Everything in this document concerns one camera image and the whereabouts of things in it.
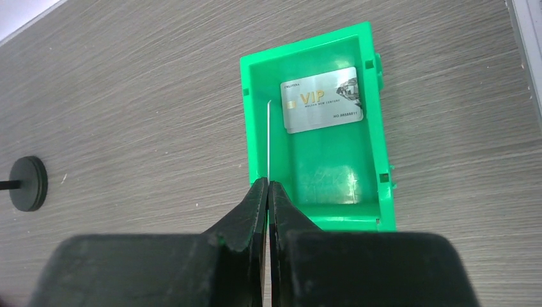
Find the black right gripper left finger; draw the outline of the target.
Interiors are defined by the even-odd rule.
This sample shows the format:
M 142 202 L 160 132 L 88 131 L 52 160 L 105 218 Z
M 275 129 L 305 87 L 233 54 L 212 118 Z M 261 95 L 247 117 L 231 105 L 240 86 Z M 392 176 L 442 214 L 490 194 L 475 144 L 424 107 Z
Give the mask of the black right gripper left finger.
M 217 237 L 212 306 L 262 306 L 268 221 L 268 179 L 257 179 L 243 200 L 205 234 Z

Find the silver VIP card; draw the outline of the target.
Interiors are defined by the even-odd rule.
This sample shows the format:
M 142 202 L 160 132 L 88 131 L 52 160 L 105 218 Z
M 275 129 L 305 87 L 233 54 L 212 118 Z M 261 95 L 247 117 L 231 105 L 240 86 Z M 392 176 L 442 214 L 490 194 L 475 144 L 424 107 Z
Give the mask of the silver VIP card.
M 355 67 L 281 83 L 284 127 L 289 134 L 364 118 Z

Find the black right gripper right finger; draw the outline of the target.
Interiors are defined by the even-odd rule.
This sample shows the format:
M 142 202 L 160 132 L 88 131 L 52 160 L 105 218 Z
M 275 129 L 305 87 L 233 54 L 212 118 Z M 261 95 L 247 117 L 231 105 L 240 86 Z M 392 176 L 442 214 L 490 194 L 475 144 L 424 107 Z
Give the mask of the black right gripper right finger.
M 296 263 L 299 237 L 320 229 L 294 204 L 283 185 L 269 185 L 269 236 L 272 306 L 298 306 L 302 275 Z

